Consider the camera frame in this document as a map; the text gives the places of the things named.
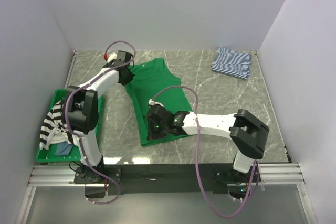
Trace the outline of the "green garment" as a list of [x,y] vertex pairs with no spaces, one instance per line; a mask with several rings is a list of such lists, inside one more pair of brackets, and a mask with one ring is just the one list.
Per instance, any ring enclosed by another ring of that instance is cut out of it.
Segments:
[[174,136],[169,134],[158,140],[148,140],[149,127],[146,119],[146,114],[149,110],[149,100],[151,99],[163,104],[165,109],[172,113],[192,110],[184,91],[180,88],[181,79],[170,72],[163,58],[155,58],[135,65],[131,72],[134,74],[134,78],[125,85],[125,89],[133,103],[140,145],[148,147],[183,138],[183,135]]

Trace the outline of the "black white striped garment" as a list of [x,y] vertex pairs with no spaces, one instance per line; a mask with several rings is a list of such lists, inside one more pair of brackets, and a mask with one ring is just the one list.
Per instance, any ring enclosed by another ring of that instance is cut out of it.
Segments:
[[72,135],[62,122],[64,101],[60,100],[49,110],[40,128],[39,149],[49,150],[51,144],[72,144]]

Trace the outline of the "blue white striped tank top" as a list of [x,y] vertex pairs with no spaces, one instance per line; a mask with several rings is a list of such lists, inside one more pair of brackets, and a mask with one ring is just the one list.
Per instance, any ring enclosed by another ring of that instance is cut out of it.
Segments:
[[215,72],[247,80],[250,76],[251,53],[219,47],[211,64]]

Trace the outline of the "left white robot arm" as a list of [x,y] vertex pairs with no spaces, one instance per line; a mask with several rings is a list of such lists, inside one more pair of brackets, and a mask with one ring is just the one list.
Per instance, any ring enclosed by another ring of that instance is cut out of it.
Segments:
[[80,161],[89,167],[86,176],[93,183],[101,182],[105,176],[104,168],[99,166],[102,154],[95,133],[99,121],[98,100],[115,84],[125,85],[133,79],[128,65],[134,58],[135,54],[119,50],[107,57],[106,64],[90,80],[66,88],[62,120],[69,132],[77,137],[74,144],[80,150]]

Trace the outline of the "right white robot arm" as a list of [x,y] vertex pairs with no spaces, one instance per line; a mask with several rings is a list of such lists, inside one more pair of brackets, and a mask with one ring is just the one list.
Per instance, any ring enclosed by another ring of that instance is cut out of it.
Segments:
[[230,175],[235,181],[243,181],[249,175],[253,162],[264,157],[269,127],[247,110],[239,109],[237,113],[227,115],[196,114],[189,111],[174,114],[151,99],[146,117],[150,141],[167,135],[195,134],[231,139],[238,148],[230,169]]

